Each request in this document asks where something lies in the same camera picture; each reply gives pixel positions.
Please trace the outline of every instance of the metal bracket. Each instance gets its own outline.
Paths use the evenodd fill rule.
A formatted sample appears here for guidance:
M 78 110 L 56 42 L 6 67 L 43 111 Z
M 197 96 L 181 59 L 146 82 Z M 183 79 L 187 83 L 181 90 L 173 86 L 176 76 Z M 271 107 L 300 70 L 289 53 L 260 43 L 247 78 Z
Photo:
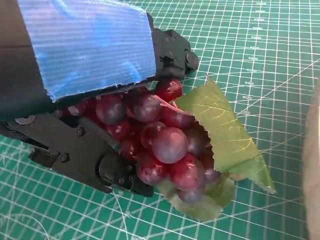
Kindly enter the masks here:
M 73 120 L 76 127 L 45 113 L 28 124 L 13 120 L 8 125 L 33 141 L 29 143 L 34 143 L 35 151 L 29 158 L 36 163 L 104 193 L 118 186 L 146 197 L 153 195 L 153 187 L 141 182 L 134 166 L 110 146 L 113 139 L 108 133 L 85 117 Z

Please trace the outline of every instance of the artificial grape leaf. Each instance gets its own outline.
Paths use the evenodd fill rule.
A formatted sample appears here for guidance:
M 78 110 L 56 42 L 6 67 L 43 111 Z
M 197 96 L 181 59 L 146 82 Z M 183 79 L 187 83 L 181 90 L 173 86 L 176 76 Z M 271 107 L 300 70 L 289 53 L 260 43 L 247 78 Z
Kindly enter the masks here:
M 161 182 L 157 188 L 178 211 L 202 221 L 217 218 L 235 197 L 235 184 L 228 174 L 223 174 L 215 184 L 207 184 L 201 201 L 193 204 L 181 201 L 169 180 Z
M 178 98 L 176 104 L 208 131 L 217 171 L 239 174 L 268 192 L 276 191 L 262 154 L 212 80 L 208 78 L 205 85 Z

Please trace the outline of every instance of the printed number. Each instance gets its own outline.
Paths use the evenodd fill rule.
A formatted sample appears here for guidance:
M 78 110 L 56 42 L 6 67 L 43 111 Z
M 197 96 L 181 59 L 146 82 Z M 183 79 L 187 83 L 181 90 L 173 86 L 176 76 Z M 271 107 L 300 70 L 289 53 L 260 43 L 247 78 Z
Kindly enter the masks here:
M 255 73 L 257 70 L 255 70 L 255 69 L 249 69 L 249 68 L 247 68 L 246 69 L 248 72 L 251 72 L 251 73 Z
M 241 110 L 240 113 L 245 114 L 245 115 L 250 115 L 251 114 L 251 112 L 248 111 L 248 110 Z
M 252 100 L 251 96 L 242 96 L 243 99 Z

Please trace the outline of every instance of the blue painter's tape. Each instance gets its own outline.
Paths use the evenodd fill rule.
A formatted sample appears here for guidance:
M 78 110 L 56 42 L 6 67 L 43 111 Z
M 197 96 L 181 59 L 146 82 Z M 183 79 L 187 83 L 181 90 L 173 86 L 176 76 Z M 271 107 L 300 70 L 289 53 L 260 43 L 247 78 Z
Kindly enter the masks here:
M 156 73 L 147 13 L 111 0 L 18 0 L 52 101 Z

